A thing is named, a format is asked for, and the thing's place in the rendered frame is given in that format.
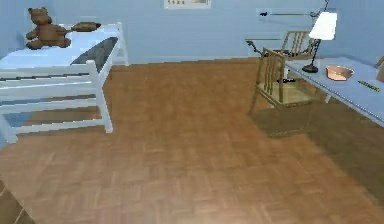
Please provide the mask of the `wooden slat-back chair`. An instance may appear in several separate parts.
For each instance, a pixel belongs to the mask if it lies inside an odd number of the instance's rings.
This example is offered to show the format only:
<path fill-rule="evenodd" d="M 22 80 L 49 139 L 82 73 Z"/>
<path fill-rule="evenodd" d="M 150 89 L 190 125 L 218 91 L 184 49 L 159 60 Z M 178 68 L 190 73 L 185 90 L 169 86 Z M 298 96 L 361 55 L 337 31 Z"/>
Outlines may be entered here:
<path fill-rule="evenodd" d="M 309 36 L 308 30 L 288 31 L 280 53 L 287 60 L 305 60 L 313 56 L 316 41 Z"/>
<path fill-rule="evenodd" d="M 293 108 L 314 104 L 317 96 L 297 80 L 285 77 L 286 57 L 274 50 L 263 48 L 255 79 L 255 91 L 249 112 L 256 110 L 258 97 L 274 108 Z"/>

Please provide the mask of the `white slatted bed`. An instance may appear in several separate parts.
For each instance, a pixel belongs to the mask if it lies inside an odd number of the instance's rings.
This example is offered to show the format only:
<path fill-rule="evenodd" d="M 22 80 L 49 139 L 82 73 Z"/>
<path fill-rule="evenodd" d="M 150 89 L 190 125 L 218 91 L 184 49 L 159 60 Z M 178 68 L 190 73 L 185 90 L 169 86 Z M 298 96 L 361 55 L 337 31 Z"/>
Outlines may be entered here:
<path fill-rule="evenodd" d="M 102 126 L 113 131 L 103 85 L 115 63 L 126 65 L 123 25 L 105 24 L 93 32 L 71 32 L 67 48 L 17 50 L 0 59 L 0 136 L 15 143 L 20 134 Z M 95 106 L 99 119 L 13 126 L 6 116 Z"/>

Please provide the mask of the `pale pink bowl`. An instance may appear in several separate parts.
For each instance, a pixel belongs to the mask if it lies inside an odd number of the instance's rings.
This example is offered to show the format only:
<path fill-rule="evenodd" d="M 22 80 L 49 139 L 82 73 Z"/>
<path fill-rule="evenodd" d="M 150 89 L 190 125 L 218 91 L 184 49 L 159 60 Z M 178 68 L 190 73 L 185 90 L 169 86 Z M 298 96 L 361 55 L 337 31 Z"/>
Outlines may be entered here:
<path fill-rule="evenodd" d="M 352 69 L 336 65 L 327 66 L 326 72 L 327 77 L 334 81 L 346 81 L 354 74 Z"/>

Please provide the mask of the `white shade desk lamp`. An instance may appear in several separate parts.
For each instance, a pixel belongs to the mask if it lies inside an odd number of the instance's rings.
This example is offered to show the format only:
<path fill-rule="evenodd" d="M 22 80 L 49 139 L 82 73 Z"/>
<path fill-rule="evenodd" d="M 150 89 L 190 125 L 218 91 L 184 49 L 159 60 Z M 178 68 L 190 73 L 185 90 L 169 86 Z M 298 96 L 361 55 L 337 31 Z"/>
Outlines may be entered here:
<path fill-rule="evenodd" d="M 317 18 L 309 37 L 314 39 L 317 44 L 315 45 L 313 57 L 309 65 L 302 67 L 302 70 L 307 73 L 317 73 L 318 68 L 314 65 L 315 57 L 317 55 L 320 43 L 323 40 L 333 40 L 336 33 L 338 15 L 336 12 L 321 12 Z"/>

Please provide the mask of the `white table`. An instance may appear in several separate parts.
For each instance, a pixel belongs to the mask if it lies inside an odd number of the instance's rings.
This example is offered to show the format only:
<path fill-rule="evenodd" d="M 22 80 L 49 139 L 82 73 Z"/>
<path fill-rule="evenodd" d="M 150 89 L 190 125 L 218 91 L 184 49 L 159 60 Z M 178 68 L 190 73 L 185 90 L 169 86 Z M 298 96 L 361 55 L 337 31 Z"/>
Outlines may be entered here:
<path fill-rule="evenodd" d="M 330 97 L 384 128 L 384 83 L 376 79 L 377 68 L 347 57 L 334 57 L 316 59 L 314 65 L 318 72 L 306 73 L 302 67 L 310 62 L 311 60 L 287 61 L 286 67 Z M 354 74 L 346 81 L 331 80 L 327 77 L 326 67 L 332 65 L 350 68 Z M 359 80 L 379 87 L 381 91 L 373 91 L 359 84 Z"/>

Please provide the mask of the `brown teddy bear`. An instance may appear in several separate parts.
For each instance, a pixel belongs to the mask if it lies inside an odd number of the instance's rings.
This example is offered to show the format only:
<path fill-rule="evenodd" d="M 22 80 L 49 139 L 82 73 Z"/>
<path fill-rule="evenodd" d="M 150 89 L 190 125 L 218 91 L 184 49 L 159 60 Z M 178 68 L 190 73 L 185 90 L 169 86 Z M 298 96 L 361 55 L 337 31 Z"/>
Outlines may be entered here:
<path fill-rule="evenodd" d="M 52 18 L 48 15 L 48 10 L 45 7 L 29 8 L 28 12 L 36 27 L 26 34 L 27 48 L 38 50 L 44 46 L 60 48 L 70 46 L 71 40 L 66 37 L 67 30 L 52 23 Z"/>

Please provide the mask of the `yellow black pencil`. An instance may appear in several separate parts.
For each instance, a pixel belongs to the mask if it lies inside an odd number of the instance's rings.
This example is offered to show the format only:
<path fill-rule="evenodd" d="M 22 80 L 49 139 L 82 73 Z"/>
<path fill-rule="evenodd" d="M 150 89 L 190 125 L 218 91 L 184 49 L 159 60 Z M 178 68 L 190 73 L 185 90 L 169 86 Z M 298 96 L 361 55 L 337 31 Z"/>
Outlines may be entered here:
<path fill-rule="evenodd" d="M 371 90 L 373 90 L 373 91 L 376 91 L 376 92 L 380 92 L 380 91 L 381 91 L 381 89 L 380 89 L 379 87 L 376 87 L 376 86 L 374 86 L 374 85 L 371 85 L 371 84 L 368 83 L 368 82 L 359 80 L 358 83 L 361 84 L 361 85 L 363 85 L 363 86 L 365 86 L 365 87 L 367 87 L 367 88 L 369 88 L 369 89 L 371 89 Z"/>

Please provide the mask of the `framed wall picture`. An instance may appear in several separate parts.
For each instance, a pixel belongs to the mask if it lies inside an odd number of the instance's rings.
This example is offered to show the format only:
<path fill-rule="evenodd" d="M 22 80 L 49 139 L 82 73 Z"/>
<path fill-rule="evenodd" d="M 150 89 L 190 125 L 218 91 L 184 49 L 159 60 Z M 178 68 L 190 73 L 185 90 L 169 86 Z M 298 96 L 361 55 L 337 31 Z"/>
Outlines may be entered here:
<path fill-rule="evenodd" d="M 211 0 L 164 0 L 165 9 L 210 9 Z"/>

